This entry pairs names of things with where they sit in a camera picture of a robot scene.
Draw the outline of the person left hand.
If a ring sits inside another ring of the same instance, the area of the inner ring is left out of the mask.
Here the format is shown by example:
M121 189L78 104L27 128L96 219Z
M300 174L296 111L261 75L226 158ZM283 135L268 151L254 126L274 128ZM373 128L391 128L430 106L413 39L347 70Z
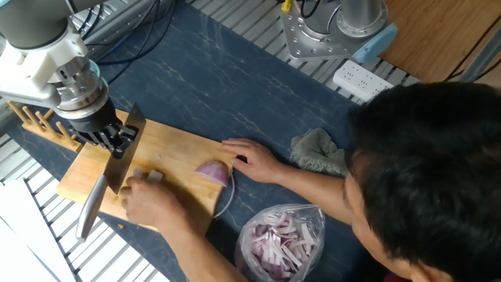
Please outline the person left hand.
M138 177L126 180L121 205L134 224L153 226L160 232L189 226L189 218L176 196L165 186Z

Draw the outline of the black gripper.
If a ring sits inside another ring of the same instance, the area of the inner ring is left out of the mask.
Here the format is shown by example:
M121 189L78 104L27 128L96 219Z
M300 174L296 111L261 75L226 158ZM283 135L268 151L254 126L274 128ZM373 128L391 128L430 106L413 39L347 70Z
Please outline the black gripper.
M112 155L117 159L124 156L125 151L134 143L139 134L139 129L132 125L118 125L113 142L111 142L105 132L100 132L108 125L120 123L111 99L108 99L94 114L87 117L68 118L67 120L75 129L74 134L78 138L93 146L100 145L102 148L112 151Z

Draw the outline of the person right hand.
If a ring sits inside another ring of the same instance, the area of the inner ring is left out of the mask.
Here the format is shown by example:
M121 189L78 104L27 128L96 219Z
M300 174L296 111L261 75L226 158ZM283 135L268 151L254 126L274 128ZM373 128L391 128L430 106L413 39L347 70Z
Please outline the person right hand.
M227 139L222 141L222 148L236 154L232 166L248 178L260 183L282 183L286 165L260 143L249 139Z

